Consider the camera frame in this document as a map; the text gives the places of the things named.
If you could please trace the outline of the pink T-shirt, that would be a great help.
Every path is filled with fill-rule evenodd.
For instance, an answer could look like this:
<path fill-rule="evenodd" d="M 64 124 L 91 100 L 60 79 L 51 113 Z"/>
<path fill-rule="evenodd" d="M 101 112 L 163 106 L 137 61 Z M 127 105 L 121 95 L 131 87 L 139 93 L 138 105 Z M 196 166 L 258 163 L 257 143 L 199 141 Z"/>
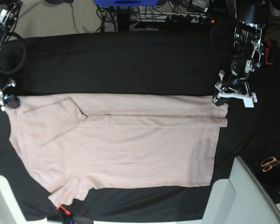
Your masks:
<path fill-rule="evenodd" d="M 91 189 L 208 186 L 228 105 L 210 96 L 22 96 L 10 142 L 55 205 Z"/>

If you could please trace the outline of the red black clamp right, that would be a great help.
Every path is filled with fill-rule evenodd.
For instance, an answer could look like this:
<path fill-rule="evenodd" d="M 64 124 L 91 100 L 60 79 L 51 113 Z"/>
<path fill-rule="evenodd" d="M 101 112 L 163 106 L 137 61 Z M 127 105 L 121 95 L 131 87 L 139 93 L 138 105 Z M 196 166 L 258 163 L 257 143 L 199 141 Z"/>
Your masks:
<path fill-rule="evenodd" d="M 268 40 L 266 42 L 265 62 L 266 62 L 266 65 L 273 65 L 273 50 L 272 50 L 272 41 L 271 40 Z"/>

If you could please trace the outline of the red black clamp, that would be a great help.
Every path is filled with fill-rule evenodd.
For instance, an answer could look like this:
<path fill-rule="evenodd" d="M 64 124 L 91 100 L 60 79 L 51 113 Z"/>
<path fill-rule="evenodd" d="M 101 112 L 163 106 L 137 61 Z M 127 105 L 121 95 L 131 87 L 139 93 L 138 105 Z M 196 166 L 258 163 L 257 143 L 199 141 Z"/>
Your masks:
<path fill-rule="evenodd" d="M 75 224 L 73 215 L 63 206 L 56 207 L 56 210 L 58 211 L 62 224 Z"/>
<path fill-rule="evenodd" d="M 272 41 L 271 40 L 268 40 L 266 42 L 265 62 L 266 62 L 266 65 L 273 65 L 273 50 L 272 50 Z"/>

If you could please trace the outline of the white power strip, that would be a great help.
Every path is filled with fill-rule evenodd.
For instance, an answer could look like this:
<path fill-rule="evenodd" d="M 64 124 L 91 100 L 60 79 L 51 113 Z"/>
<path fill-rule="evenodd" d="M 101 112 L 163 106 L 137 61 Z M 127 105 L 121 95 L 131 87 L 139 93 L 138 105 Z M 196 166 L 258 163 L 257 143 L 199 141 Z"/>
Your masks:
<path fill-rule="evenodd" d="M 213 15 L 198 13 L 151 13 L 140 12 L 130 16 L 133 22 L 190 22 L 197 24 L 215 24 L 217 18 Z"/>

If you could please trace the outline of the red black clamp bottom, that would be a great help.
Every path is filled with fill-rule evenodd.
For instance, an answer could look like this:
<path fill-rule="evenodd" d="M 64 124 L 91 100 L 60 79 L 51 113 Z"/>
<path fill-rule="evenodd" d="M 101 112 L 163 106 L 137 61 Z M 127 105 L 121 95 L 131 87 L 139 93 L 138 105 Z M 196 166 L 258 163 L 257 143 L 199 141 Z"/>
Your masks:
<path fill-rule="evenodd" d="M 73 215 L 63 206 L 56 207 L 56 210 L 58 211 L 62 224 L 75 224 Z"/>

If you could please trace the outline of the black stand pole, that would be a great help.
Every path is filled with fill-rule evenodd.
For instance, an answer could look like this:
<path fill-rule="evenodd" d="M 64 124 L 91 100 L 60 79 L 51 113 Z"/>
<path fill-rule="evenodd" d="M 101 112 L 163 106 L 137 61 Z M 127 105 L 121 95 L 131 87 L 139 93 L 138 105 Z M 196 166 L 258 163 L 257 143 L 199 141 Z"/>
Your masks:
<path fill-rule="evenodd" d="M 116 16 L 117 16 L 117 31 L 118 32 L 127 32 L 130 30 L 130 11 L 131 7 L 117 7 Z"/>

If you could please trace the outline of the blue plastic box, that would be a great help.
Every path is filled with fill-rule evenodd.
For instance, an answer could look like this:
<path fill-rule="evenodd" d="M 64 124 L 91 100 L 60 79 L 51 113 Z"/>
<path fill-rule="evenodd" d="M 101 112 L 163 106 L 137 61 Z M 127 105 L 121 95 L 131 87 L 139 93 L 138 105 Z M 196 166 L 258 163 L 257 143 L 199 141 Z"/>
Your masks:
<path fill-rule="evenodd" d="M 158 0 L 94 0 L 102 7 L 155 7 Z"/>

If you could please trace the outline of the orange handled scissors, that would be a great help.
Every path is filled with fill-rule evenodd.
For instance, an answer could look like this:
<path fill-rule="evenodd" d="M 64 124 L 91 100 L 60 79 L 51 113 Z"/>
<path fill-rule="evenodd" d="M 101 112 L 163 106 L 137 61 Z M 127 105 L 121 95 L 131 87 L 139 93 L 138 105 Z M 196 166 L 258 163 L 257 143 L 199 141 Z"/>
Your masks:
<path fill-rule="evenodd" d="M 262 172 L 266 173 L 272 170 L 274 167 L 280 165 L 280 160 L 274 156 L 267 157 L 261 162 Z"/>

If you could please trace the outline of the white table frame right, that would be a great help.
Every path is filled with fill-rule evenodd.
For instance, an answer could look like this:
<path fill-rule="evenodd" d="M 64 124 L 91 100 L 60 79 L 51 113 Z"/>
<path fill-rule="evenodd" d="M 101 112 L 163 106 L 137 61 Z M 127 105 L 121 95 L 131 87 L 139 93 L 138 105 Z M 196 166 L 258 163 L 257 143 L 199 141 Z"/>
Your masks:
<path fill-rule="evenodd" d="M 280 210 L 241 157 L 229 178 L 217 180 L 202 224 L 280 224 Z"/>

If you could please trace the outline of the white table frame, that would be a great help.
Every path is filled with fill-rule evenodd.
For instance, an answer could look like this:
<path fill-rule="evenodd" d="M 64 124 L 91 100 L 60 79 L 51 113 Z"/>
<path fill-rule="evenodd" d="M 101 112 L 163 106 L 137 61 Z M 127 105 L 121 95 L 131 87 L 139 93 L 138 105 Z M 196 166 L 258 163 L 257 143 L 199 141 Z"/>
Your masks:
<path fill-rule="evenodd" d="M 0 224 L 46 224 L 47 219 L 27 221 L 8 180 L 0 175 Z"/>
<path fill-rule="evenodd" d="M 280 224 L 280 210 L 241 157 L 229 178 L 217 180 L 202 224 Z"/>

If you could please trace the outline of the white table frame left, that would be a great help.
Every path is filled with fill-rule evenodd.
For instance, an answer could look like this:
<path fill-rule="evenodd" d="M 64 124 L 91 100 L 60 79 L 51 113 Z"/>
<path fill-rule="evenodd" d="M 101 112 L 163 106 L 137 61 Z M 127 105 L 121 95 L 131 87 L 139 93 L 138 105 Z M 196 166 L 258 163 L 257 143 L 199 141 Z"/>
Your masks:
<path fill-rule="evenodd" d="M 46 224 L 47 219 L 27 221 L 8 180 L 0 175 L 0 224 Z"/>

